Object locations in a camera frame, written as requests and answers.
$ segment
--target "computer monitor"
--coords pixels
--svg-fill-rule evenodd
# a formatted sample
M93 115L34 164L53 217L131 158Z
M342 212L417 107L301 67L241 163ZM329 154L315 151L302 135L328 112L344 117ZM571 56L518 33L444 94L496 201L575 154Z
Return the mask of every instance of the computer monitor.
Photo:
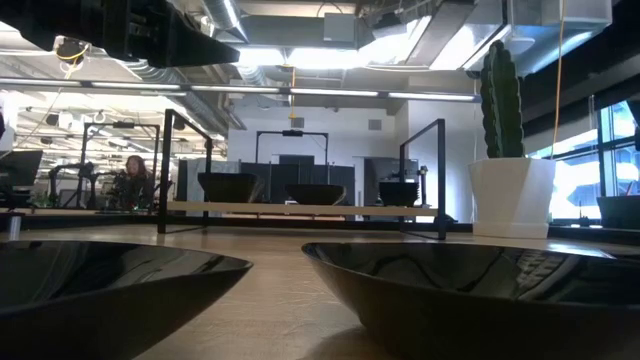
M41 160L42 150L14 151L3 157L0 159L0 186L33 186Z

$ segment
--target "black metal frame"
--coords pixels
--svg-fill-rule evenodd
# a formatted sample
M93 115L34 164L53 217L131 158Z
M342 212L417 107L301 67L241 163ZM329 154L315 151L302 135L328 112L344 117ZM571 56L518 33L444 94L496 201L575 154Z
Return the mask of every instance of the black metal frame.
M84 131L82 133L82 153L80 155L80 164L84 165L86 159L87 159L87 144L89 143L89 140L91 140L93 137L89 137L89 128L91 128L92 126L95 126L97 128L99 128L100 130L106 126L110 126L110 127L114 127L114 128L118 128L118 123L84 123ZM153 151L153 169L151 171L152 176L153 176L153 181L155 182L156 180L156 165L158 162L158 143L160 141L160 126L159 125L149 125L149 124L131 124L128 128L136 128L136 127L144 127L144 128L151 128L151 129L155 129L156 130L156 141L155 141L155 147L154 147L154 151ZM79 194L81 194L82 192L82 185L84 183L84 179L82 177L80 177L78 179L78 188L76 190L76 193L73 195L76 197L76 207L80 208L80 200L81 200L81 196ZM149 215L151 215L151 213L153 212L153 201L151 202L151 204L149 205Z
M181 120L186 126L197 132L205 139L205 148L207 151L205 172L211 173L211 155L213 152L213 139L204 131L193 125L189 120L173 109L166 109L164 112L164 130L162 133L162 165L160 167L160 209L158 211L158 234L168 234L167 232L167 203L169 201L169 163L171 161L171 135L173 132L173 123L175 119ZM204 201L207 201L207 195L204 195ZM202 227L206 227L209 220L209 212L202 213ZM188 231L193 229L182 229L173 232Z
M329 184L330 182L330 177L329 177L329 133L318 133L318 132L304 132L304 131L296 131L296 133L304 136L304 135L319 135L319 136L324 136L325 139L325 145L324 145L324 164L327 167L325 172L326 172L326 178L327 178L327 184ZM282 136L286 136L286 132L285 131L258 131L256 132L256 160L255 163L258 164L258 156L260 155L260 136L264 135L264 134L274 134L274 135L282 135Z
M418 131L415 135L409 138L409 140L405 141L400 145L400 182L404 183L406 180L405 174L405 160L407 158L406 149L409 144L417 140L419 137L427 133L429 130L434 127L437 128L438 131L438 216L437 220L437 230L438 237L431 237L423 234L416 233L408 233L414 236L426 237L429 239L436 240L446 240L447 238L447 221L446 221L446 146L445 146L445 126L444 119L437 119L431 124L427 125L424 129ZM402 226L404 224L404 219L401 219L402 223L400 224L400 231L402 230Z

